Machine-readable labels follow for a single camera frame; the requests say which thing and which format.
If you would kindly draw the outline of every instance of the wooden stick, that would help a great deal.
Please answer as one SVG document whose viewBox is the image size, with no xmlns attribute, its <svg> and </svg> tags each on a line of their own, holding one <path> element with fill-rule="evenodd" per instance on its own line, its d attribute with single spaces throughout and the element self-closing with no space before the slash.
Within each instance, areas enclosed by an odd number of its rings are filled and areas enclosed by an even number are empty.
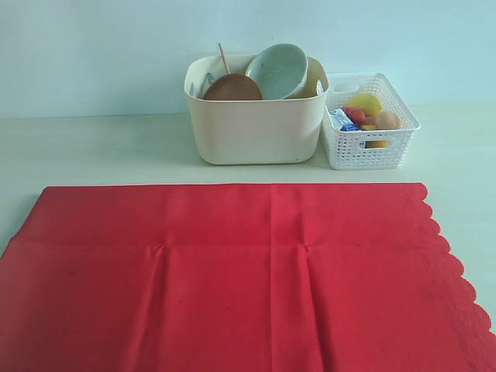
<svg viewBox="0 0 496 372">
<path fill-rule="evenodd" d="M 222 45 L 219 43 L 219 49 L 220 49 L 220 55 L 222 56 L 222 62 L 224 62 L 224 67 L 226 68 L 227 74 L 230 74 L 231 71 L 229 70 L 229 66 L 226 61 L 226 56 L 224 55 L 224 50 L 222 50 Z"/>
</svg>

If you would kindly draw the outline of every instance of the storage bin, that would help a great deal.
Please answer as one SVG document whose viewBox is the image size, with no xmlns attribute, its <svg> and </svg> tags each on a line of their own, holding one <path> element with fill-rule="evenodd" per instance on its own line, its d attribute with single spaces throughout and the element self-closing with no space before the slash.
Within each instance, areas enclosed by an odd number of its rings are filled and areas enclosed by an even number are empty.
<svg viewBox="0 0 496 372">
<path fill-rule="evenodd" d="M 231 72 L 244 73 L 254 55 L 227 56 Z M 274 101 L 206 101 L 200 99 L 205 75 L 225 74 L 221 57 L 196 60 L 188 68 L 188 100 L 196 147 L 211 164 L 284 164 L 310 158 L 317 147 L 329 90 L 326 72 L 308 58 L 305 95 Z M 317 81 L 323 93 L 312 96 Z"/>
<path fill-rule="evenodd" d="M 391 169 L 401 165 L 420 124 L 389 80 L 383 74 L 328 74 L 327 77 L 331 85 L 326 102 L 329 110 L 341 108 L 356 94 L 371 93 L 379 98 L 383 110 L 396 113 L 401 120 L 400 129 L 342 132 L 332 126 L 326 110 L 321 137 L 331 167 L 360 170 Z M 364 148 L 366 141 L 389 141 L 389 146 Z"/>
</svg>

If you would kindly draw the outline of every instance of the red fruit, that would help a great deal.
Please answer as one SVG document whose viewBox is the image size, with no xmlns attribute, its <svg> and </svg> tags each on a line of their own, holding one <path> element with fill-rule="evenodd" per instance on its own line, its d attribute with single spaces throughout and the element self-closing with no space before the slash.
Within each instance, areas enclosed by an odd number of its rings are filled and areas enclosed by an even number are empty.
<svg viewBox="0 0 496 372">
<path fill-rule="evenodd" d="M 343 111 L 357 126 L 360 126 L 367 118 L 365 112 L 356 107 L 344 107 Z"/>
</svg>

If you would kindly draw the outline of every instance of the white table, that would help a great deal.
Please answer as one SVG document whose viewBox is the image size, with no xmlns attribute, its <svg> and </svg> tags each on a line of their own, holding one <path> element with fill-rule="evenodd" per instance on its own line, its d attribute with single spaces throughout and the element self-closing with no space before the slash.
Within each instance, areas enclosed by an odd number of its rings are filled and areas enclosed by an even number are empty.
<svg viewBox="0 0 496 372">
<path fill-rule="evenodd" d="M 379 171 L 331 170 L 320 146 L 303 164 L 208 165 L 187 115 L 0 121 L 0 253 L 50 185 L 421 181 L 496 321 L 496 103 L 412 111 L 422 128 L 405 162 Z"/>
</svg>

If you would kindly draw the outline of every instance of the basket handle hole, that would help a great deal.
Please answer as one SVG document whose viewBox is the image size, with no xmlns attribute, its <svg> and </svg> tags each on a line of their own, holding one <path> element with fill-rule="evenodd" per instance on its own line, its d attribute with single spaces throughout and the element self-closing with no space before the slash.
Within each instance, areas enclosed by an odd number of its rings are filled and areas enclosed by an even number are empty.
<svg viewBox="0 0 496 372">
<path fill-rule="evenodd" d="M 337 84 L 334 85 L 332 91 L 334 93 L 354 93 L 360 90 L 360 86 L 358 84 Z"/>
<path fill-rule="evenodd" d="M 365 141 L 360 143 L 358 147 L 360 149 L 384 149 L 391 145 L 391 141 L 381 140 L 381 141 Z"/>
</svg>

